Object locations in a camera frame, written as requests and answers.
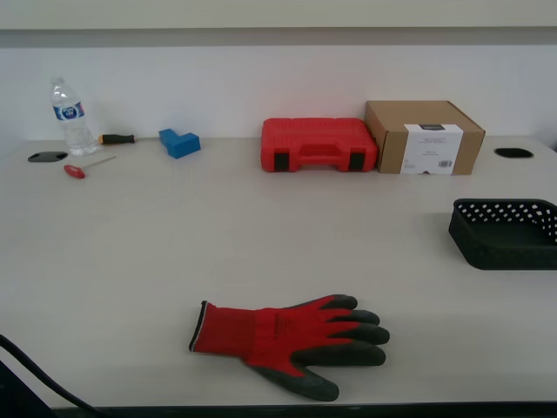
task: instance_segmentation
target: glove cuff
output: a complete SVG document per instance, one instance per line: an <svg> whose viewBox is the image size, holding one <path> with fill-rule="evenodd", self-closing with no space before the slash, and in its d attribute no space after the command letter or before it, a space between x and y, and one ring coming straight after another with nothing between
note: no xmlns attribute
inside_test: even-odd
<svg viewBox="0 0 557 418"><path fill-rule="evenodd" d="M245 359L255 340L255 312L201 304L190 351L230 355Z"/></svg>

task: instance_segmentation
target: bottle label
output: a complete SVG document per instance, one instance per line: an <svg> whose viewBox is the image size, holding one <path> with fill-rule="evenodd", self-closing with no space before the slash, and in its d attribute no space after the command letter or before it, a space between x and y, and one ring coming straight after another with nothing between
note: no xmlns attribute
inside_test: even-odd
<svg viewBox="0 0 557 418"><path fill-rule="evenodd" d="M54 106L54 113L56 113L58 120L71 120L85 116L84 107L81 105L81 102L68 107Z"/></svg>

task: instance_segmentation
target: black basket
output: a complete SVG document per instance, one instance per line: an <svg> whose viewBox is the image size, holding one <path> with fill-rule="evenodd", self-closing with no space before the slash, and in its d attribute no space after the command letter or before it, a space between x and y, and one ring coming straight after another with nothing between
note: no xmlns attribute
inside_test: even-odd
<svg viewBox="0 0 557 418"><path fill-rule="evenodd" d="M482 270L557 270L557 206L545 200L456 200L449 233Z"/></svg>

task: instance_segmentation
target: black cable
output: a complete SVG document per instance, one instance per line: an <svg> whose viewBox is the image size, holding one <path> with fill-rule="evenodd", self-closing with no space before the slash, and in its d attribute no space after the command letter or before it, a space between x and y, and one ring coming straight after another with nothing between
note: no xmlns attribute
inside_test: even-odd
<svg viewBox="0 0 557 418"><path fill-rule="evenodd" d="M0 334L0 347L14 356L27 370L33 373L47 388L52 389L55 393L62 396L65 400L73 403L76 407L89 412L98 418L109 418L110 416L92 407L87 402L82 401L75 395L62 388L53 381L29 356L24 353L18 346Z"/></svg>

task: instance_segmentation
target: cardboard box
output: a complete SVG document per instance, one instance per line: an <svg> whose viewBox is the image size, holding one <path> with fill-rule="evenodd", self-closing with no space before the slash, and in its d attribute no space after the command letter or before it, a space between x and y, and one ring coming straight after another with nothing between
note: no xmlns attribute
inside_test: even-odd
<svg viewBox="0 0 557 418"><path fill-rule="evenodd" d="M367 102L366 124L392 174L470 174L486 135L447 101Z"/></svg>

